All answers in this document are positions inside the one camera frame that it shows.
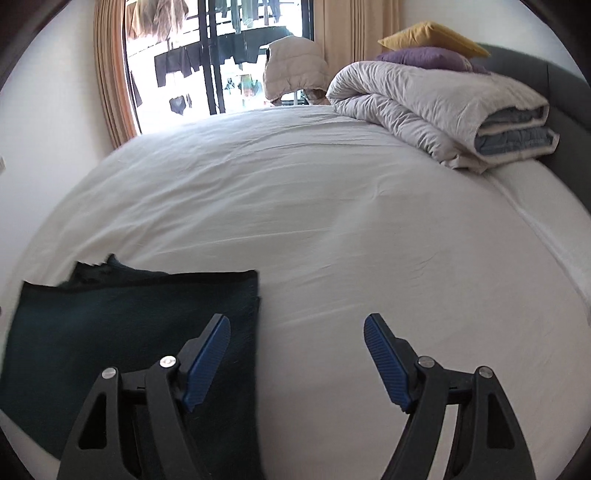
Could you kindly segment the purple pillow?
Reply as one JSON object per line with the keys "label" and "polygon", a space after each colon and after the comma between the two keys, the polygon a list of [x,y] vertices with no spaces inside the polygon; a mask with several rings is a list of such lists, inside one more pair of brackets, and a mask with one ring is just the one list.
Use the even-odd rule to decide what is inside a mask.
{"label": "purple pillow", "polygon": [[377,56],[376,60],[426,70],[489,74],[485,67],[472,63],[457,52],[440,47],[416,47],[389,51]]}

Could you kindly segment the black framed window door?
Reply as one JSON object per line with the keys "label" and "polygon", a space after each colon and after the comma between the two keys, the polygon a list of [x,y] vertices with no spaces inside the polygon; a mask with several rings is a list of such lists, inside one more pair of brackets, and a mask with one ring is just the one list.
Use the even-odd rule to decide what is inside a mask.
{"label": "black framed window door", "polygon": [[270,44],[312,38],[311,1],[128,1],[124,53],[142,133],[270,107]]}

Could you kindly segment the dark green sweater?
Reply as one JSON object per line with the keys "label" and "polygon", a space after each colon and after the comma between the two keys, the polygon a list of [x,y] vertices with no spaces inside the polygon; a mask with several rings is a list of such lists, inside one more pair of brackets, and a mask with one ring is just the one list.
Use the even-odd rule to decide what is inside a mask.
{"label": "dark green sweater", "polygon": [[23,283],[1,373],[1,408],[60,457],[83,401],[107,367],[142,370],[197,337],[211,317],[231,336],[188,430],[215,479],[263,477],[256,431],[256,271],[168,274],[109,257],[55,286]]}

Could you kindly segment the beige puffer jacket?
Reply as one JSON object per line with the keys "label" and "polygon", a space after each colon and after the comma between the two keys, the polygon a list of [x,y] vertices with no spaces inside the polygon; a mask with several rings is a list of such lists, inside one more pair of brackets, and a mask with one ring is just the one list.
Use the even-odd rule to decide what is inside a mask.
{"label": "beige puffer jacket", "polygon": [[329,82],[329,64],[314,41],[287,36],[270,43],[263,71],[263,91],[273,106],[280,106],[284,95],[297,91],[303,91],[311,105],[329,105]]}

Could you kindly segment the yellow pillow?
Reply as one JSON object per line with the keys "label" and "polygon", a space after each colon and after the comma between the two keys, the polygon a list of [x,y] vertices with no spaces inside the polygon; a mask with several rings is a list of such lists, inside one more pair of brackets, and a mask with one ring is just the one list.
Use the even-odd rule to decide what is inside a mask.
{"label": "yellow pillow", "polygon": [[437,47],[454,51],[466,58],[489,58],[491,56],[488,50],[476,42],[433,21],[416,23],[396,34],[380,39],[378,43],[391,51]]}

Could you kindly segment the left tan curtain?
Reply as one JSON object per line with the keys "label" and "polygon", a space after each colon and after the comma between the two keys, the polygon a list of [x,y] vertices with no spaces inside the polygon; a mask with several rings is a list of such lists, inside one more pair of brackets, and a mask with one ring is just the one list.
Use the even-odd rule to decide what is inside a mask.
{"label": "left tan curtain", "polygon": [[125,2],[97,0],[93,53],[99,98],[114,149],[139,134],[126,62]]}

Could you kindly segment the folded grey white duvet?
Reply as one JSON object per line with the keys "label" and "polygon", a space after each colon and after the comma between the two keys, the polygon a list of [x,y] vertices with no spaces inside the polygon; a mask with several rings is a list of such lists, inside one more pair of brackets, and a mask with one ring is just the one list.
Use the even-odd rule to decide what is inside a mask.
{"label": "folded grey white duvet", "polygon": [[496,73],[363,61],[339,71],[327,97],[338,114],[380,125],[451,169],[482,173],[552,154],[560,140],[548,100]]}

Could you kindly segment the white bed sheet mattress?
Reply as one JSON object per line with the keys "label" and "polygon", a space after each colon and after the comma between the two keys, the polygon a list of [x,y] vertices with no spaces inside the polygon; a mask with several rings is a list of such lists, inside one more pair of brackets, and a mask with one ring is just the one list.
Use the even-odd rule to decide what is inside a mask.
{"label": "white bed sheet mattress", "polygon": [[256,270],[270,479],[376,479],[405,423],[363,344],[394,334],[497,374],[536,475],[590,426],[590,219],[542,164],[451,170],[329,107],[221,116],[114,151],[57,206],[1,296],[114,254],[170,273]]}

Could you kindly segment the right tan curtain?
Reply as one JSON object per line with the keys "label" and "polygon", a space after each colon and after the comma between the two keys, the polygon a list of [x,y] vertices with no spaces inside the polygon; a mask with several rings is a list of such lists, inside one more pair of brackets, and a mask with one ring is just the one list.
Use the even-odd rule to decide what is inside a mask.
{"label": "right tan curtain", "polygon": [[314,2],[314,39],[332,78],[356,61],[373,60],[379,41],[400,30],[399,0],[318,0]]}

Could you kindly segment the tan curtain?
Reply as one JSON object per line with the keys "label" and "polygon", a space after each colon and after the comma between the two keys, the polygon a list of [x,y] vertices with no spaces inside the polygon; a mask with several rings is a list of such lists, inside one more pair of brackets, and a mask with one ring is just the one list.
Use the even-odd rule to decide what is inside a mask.
{"label": "tan curtain", "polygon": [[332,78],[356,61],[373,60],[379,41],[400,30],[399,0],[318,0],[314,2],[314,39]]}
{"label": "tan curtain", "polygon": [[139,134],[126,62],[125,2],[97,0],[93,53],[99,98],[114,149]]}

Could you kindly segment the dark grey headboard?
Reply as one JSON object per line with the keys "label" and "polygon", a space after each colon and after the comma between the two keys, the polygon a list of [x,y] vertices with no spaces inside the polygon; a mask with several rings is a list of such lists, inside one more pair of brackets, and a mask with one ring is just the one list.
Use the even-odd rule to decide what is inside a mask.
{"label": "dark grey headboard", "polygon": [[560,135],[557,149],[541,162],[590,207],[590,86],[566,69],[523,52],[486,44],[491,53],[477,64],[516,79],[550,104],[547,125]]}

